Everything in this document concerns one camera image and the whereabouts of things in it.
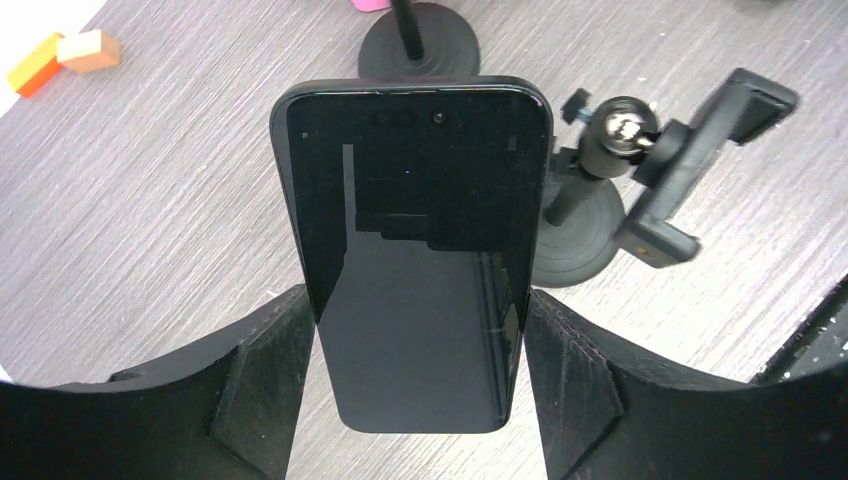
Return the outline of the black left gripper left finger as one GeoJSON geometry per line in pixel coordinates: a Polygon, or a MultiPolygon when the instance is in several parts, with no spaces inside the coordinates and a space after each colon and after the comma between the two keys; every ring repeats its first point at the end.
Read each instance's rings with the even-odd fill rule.
{"type": "Polygon", "coordinates": [[[282,479],[314,320],[297,285],[106,382],[1,386],[5,479],[282,479]]]}

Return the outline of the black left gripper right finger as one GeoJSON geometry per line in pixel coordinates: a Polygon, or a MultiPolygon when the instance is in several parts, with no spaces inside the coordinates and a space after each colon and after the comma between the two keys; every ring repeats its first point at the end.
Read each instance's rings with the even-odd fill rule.
{"type": "Polygon", "coordinates": [[[752,385],[655,354],[534,291],[524,331],[551,479],[843,479],[847,366],[752,385]]]}

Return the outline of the black phone stand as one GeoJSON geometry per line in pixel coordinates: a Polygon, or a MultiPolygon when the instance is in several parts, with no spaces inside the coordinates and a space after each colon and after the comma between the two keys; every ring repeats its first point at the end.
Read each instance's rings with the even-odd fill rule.
{"type": "Polygon", "coordinates": [[[363,79],[465,77],[480,72],[478,38],[456,11],[436,3],[392,1],[365,34],[358,54],[363,79]]]}
{"type": "Polygon", "coordinates": [[[670,220],[726,143],[743,146],[795,112],[801,97],[745,68],[733,70],[692,119],[659,123],[632,96],[588,107],[578,89],[563,104],[565,123],[584,125],[574,148],[555,150],[543,197],[532,283],[586,282],[623,250],[661,269],[693,260],[700,240],[670,220]]]}

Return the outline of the black smartphone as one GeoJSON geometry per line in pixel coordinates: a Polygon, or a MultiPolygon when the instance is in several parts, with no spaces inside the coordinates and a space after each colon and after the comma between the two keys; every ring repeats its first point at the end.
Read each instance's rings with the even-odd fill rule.
{"type": "Polygon", "coordinates": [[[514,76],[312,80],[276,101],[272,149],[347,427],[508,422],[552,123],[514,76]]]}

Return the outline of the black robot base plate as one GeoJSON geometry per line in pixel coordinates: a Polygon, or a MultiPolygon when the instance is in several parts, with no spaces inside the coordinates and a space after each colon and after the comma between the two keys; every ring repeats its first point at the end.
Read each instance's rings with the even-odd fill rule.
{"type": "Polygon", "coordinates": [[[846,362],[847,276],[844,276],[751,382],[766,385],[788,381],[846,362]]]}

